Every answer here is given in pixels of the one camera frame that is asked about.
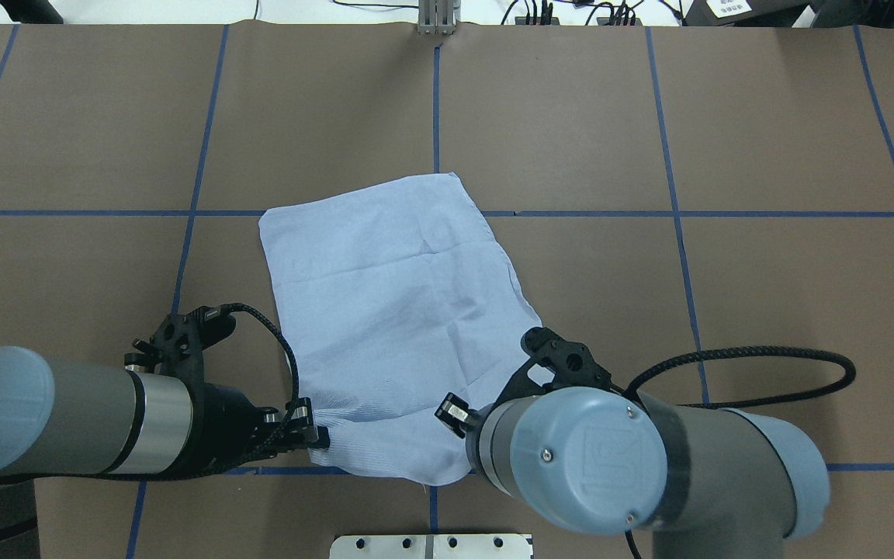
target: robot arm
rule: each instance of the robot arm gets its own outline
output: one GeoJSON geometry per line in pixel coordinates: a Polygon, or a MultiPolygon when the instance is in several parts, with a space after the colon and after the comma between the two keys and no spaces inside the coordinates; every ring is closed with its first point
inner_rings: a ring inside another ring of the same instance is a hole
{"type": "MultiPolygon", "coordinates": [[[[779,558],[781,542],[822,523],[826,464],[794,425],[622,390],[587,347],[546,328],[522,345],[531,359],[496,402],[474,411],[448,394],[436,415],[466,439],[477,474],[551,523],[596,535],[652,530],[657,559],[779,558]],[[553,382],[529,379],[535,364],[553,382]]],[[[835,357],[847,371],[840,388],[854,365],[835,357]]]]}
{"type": "Polygon", "coordinates": [[[309,399],[298,396],[291,348],[255,309],[227,304],[170,314],[149,342],[133,347],[122,369],[0,347],[0,484],[40,475],[201,477],[329,446],[309,399]],[[203,378],[203,351],[233,333],[235,311],[254,315],[286,351],[293,387],[284,413],[203,378]]]}

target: black cable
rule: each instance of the black cable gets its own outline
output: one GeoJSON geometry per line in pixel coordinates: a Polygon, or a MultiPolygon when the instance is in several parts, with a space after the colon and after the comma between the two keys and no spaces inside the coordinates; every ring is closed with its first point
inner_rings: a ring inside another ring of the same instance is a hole
{"type": "Polygon", "coordinates": [[[810,359],[813,361],[826,361],[834,363],[844,368],[844,377],[831,382],[826,386],[813,388],[812,390],[804,390],[802,392],[792,392],[787,394],[779,394],[777,396],[767,396],[763,398],[754,398],[751,400],[737,400],[734,402],[716,402],[708,404],[685,404],[691,408],[705,408],[708,410],[716,410],[719,408],[752,408],[755,406],[765,406],[766,404],[784,404],[787,402],[799,402],[801,400],[809,400],[832,394],[838,390],[847,388],[854,382],[854,378],[858,375],[858,371],[854,368],[854,362],[844,357],[840,353],[831,351],[823,351],[820,349],[806,349],[801,347],[784,347],[772,345],[752,345],[746,347],[728,347],[725,349],[710,349],[703,351],[693,351],[685,353],[677,357],[661,361],[657,365],[650,367],[630,382],[627,389],[623,391],[623,397],[636,402],[636,391],[646,382],[660,375],[664,371],[668,371],[675,367],[681,367],[689,363],[700,361],[716,361],[718,359],[739,359],[742,357],[791,357],[795,359],[810,359]]]}
{"type": "Polygon", "coordinates": [[[186,475],[162,475],[162,474],[88,474],[88,475],[72,475],[72,477],[91,477],[96,480],[110,480],[110,481],[184,481],[184,480],[195,480],[198,477],[208,477],[208,475],[216,475],[216,474],[224,474],[227,471],[233,470],[235,467],[244,466],[244,464],[248,463],[248,461],[253,460],[264,460],[267,457],[270,457],[269,452],[266,450],[271,446],[271,443],[280,439],[281,436],[285,434],[285,425],[288,425],[288,421],[291,420],[292,414],[295,411],[295,402],[299,399],[299,366],[295,362],[295,353],[292,351],[292,346],[289,345],[288,340],[285,339],[285,336],[282,335],[281,330],[274,325],[266,316],[264,316],[258,309],[251,307],[249,304],[243,304],[242,302],[231,302],[231,304],[220,305],[220,309],[224,312],[245,312],[245,314],[249,314],[256,319],[256,321],[262,323],[265,328],[271,332],[274,336],[274,339],[278,340],[278,343],[281,345],[282,350],[285,353],[285,359],[288,361],[288,371],[291,374],[292,380],[292,397],[289,400],[289,404],[287,406],[288,410],[285,411],[284,417],[278,424],[274,427],[274,431],[271,432],[267,438],[264,439],[260,445],[256,446],[254,450],[251,450],[249,453],[242,454],[242,456],[237,457],[235,460],[227,461],[227,463],[223,464],[214,464],[212,467],[206,467],[205,470],[197,471],[194,474],[186,474],[186,475]]]}
{"type": "Polygon", "coordinates": [[[678,0],[678,9],[674,9],[674,6],[668,4],[667,0],[657,0],[657,2],[659,2],[661,6],[666,7],[668,10],[671,11],[671,15],[673,15],[674,18],[678,21],[678,27],[684,25],[685,15],[681,13],[681,10],[684,9],[684,5],[681,4],[681,0],[678,0]]]}
{"type": "Polygon", "coordinates": [[[249,304],[243,304],[242,302],[231,302],[231,304],[224,304],[220,307],[223,311],[226,312],[246,312],[253,316],[256,321],[262,323],[265,328],[271,332],[271,335],[274,336],[274,339],[278,340],[278,344],[281,346],[281,349],[285,353],[285,359],[288,360],[288,371],[291,373],[292,378],[292,397],[290,398],[291,402],[294,403],[295,400],[299,399],[299,366],[295,362],[295,353],[292,351],[292,346],[288,344],[288,340],[285,339],[285,336],[282,335],[281,330],[278,329],[278,326],[274,325],[274,322],[270,321],[267,316],[264,316],[258,309],[251,307],[249,304]]]}
{"type": "Polygon", "coordinates": [[[636,549],[636,542],[632,540],[632,530],[627,530],[627,533],[623,535],[627,536],[627,545],[630,546],[630,554],[634,556],[634,559],[641,559],[639,549],[636,549]]]}
{"type": "Polygon", "coordinates": [[[413,10],[419,10],[419,6],[412,6],[409,4],[357,4],[354,2],[341,2],[341,0],[330,0],[334,4],[338,6],[348,6],[351,8],[391,8],[393,10],[398,10],[400,8],[411,8],[413,10]]]}
{"type": "Polygon", "coordinates": [[[514,8],[515,5],[517,5],[518,1],[519,1],[519,0],[512,0],[512,3],[510,4],[510,7],[508,7],[508,8],[506,9],[506,13],[503,14],[503,21],[500,21],[500,22],[499,22],[499,25],[506,25],[506,20],[508,19],[508,14],[510,14],[510,12],[512,11],[512,8],[514,8]]]}
{"type": "Polygon", "coordinates": [[[588,19],[585,20],[585,25],[592,23],[592,16],[595,15],[595,12],[599,10],[599,8],[606,6],[609,8],[609,19],[613,19],[613,11],[616,10],[616,6],[613,6],[611,2],[599,2],[592,8],[592,11],[588,13],[588,19]]]}
{"type": "Polygon", "coordinates": [[[620,5],[616,8],[616,15],[614,17],[609,18],[609,21],[606,22],[606,25],[621,25],[621,22],[625,20],[627,17],[627,3],[621,2],[620,5]]]}

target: light blue towel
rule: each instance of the light blue towel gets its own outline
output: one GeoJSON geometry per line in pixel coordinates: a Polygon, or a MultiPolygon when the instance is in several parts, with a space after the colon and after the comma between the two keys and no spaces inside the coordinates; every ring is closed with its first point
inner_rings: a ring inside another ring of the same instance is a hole
{"type": "Polygon", "coordinates": [[[275,208],[260,236],[282,330],[327,450],[312,461],[420,484],[460,480],[464,443],[433,416],[492,403],[540,323],[453,173],[275,208]]]}

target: white label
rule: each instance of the white label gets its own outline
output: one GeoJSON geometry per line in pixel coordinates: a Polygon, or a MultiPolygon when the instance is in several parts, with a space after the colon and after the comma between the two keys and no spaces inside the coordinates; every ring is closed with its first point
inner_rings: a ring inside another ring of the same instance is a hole
{"type": "Polygon", "coordinates": [[[751,11],[747,0],[706,0],[706,3],[717,18],[728,18],[751,11]]]}

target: brown table surface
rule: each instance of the brown table surface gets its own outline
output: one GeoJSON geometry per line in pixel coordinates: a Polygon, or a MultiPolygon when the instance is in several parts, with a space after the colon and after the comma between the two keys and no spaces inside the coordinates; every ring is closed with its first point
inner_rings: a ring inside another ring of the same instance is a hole
{"type": "MultiPolygon", "coordinates": [[[[543,321],[619,381],[696,347],[854,359],[848,390],[760,410],[808,432],[833,482],[788,556],[894,557],[894,31],[464,24],[439,41],[407,24],[0,27],[0,344],[118,365],[173,307],[276,316],[264,209],[454,171],[543,321]]],[[[255,403],[285,397],[252,321],[206,363],[255,403]]],[[[837,374],[673,373],[650,390],[680,403],[837,374]]],[[[36,489],[49,558],[320,558],[342,534],[501,530],[543,559],[628,556],[478,478],[425,488],[304,453],[36,489]]]]}

